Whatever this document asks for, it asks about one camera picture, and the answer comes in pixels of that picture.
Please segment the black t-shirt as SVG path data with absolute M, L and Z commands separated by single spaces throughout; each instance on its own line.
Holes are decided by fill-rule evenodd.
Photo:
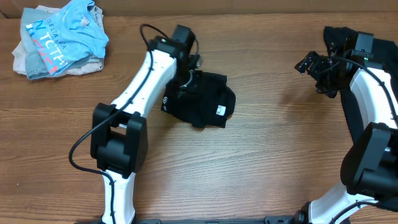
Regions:
M 169 83 L 163 95 L 161 110 L 190 123 L 194 128 L 224 128 L 236 104 L 236 95 L 226 82 L 225 75 L 203 72 L 201 96 L 177 96 L 177 84 Z

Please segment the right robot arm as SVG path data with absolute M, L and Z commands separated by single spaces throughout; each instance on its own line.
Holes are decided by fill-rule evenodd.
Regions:
M 323 31 L 326 55 L 309 52 L 295 69 L 319 94 L 340 96 L 353 146 L 340 181 L 307 202 L 291 223 L 348 223 L 372 206 L 397 211 L 397 45 L 348 27 Z

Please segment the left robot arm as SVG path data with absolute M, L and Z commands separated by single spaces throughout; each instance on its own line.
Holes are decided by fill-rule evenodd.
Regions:
M 193 80 L 199 54 L 190 53 L 196 37 L 178 25 L 171 37 L 148 41 L 144 62 L 128 87 L 110 105 L 93 112 L 90 154 L 105 185 L 101 223 L 133 223 L 134 178 L 148 151 L 147 116 L 167 86 L 184 90 Z

